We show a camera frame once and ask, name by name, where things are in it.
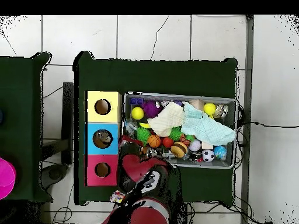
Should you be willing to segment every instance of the soccer ball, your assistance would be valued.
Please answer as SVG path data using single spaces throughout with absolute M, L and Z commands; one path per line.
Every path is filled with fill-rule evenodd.
M 203 150 L 204 162 L 211 162 L 212 160 L 214 160 L 214 158 L 215 158 L 215 154 L 212 150 L 209 149 Z

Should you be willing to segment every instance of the towel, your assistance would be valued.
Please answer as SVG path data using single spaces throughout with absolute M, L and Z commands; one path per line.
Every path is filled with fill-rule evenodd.
M 194 135 L 198 140 L 215 146 L 225 145 L 235 139 L 236 133 L 231 128 L 216 122 L 206 113 L 195 109 L 188 102 L 185 104 L 185 120 L 182 132 Z
M 168 137 L 172 127 L 181 126 L 184 122 L 184 109 L 180 105 L 169 102 L 155 118 L 147 120 L 152 130 L 160 137 Z

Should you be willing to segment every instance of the metal frame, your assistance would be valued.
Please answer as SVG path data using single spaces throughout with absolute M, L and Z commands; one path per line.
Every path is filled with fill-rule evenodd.
M 252 89 L 252 61 L 253 61 L 253 27 L 254 16 L 246 15 L 247 19 L 247 35 L 246 35 L 246 64 L 245 64 L 245 90 L 244 90 L 244 110 L 245 122 L 251 122 L 251 89 Z M 244 157 L 242 165 L 242 187 L 241 187 L 241 209 L 248 214 L 249 201 L 249 156 L 250 156 L 250 134 L 251 125 L 244 125 L 244 136 L 247 139 L 244 145 Z M 241 224 L 247 224 L 248 218 L 240 215 Z
M 73 123 L 74 123 L 74 84 L 63 83 L 62 96 L 62 127 L 61 139 L 45 143 L 41 149 L 41 160 L 61 152 L 61 163 L 72 164 L 73 150 Z

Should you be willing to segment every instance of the pink bowl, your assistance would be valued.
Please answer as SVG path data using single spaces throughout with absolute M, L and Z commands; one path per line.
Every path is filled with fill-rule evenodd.
M 16 169 L 14 166 L 0 158 L 0 200 L 11 193 L 16 180 Z

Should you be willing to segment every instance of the dark green tablecloth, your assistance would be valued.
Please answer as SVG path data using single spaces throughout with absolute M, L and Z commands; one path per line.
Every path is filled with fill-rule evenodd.
M 11 162 L 17 174 L 7 200 L 51 200 L 39 184 L 41 70 L 49 59 L 48 53 L 0 57 L 0 157 Z
M 81 52 L 74 61 L 75 99 L 79 100 L 79 163 L 75 166 L 75 201 L 107 201 L 116 187 L 84 186 L 84 91 L 128 91 L 172 95 L 235 97 L 237 61 L 128 61 L 93 59 Z M 183 199 L 220 200 L 232 205 L 233 170 L 181 167 Z

